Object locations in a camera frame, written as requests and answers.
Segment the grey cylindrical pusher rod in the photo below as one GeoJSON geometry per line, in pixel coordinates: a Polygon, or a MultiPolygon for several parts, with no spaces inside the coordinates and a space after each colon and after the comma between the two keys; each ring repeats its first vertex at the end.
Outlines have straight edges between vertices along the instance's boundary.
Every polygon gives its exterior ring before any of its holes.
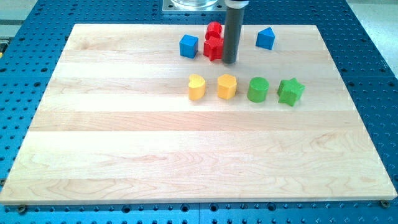
{"type": "Polygon", "coordinates": [[[248,0],[225,0],[226,17],[224,23],[224,42],[222,61],[226,64],[236,62],[244,10],[248,0]]]}

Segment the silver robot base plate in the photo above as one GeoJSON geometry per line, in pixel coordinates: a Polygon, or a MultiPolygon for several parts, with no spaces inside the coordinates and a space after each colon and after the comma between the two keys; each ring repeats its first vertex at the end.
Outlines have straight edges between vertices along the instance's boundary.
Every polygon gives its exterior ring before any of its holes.
{"type": "Polygon", "coordinates": [[[163,0],[164,12],[218,12],[225,11],[223,0],[163,0]]]}

